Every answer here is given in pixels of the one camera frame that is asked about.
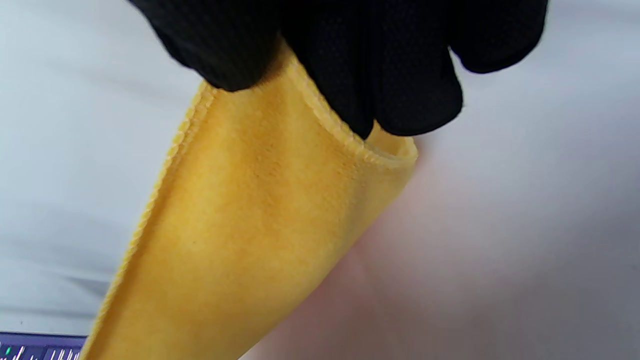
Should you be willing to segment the person's right hand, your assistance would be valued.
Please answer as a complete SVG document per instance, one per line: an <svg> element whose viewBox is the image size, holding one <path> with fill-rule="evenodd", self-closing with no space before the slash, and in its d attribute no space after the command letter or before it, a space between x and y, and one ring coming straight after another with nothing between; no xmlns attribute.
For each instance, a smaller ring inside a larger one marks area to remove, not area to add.
<svg viewBox="0 0 640 360"><path fill-rule="evenodd" d="M167 52L214 88L258 84L281 39L362 139L432 132L462 111L451 55L485 75L525 59L546 0L133 0Z"/></svg>

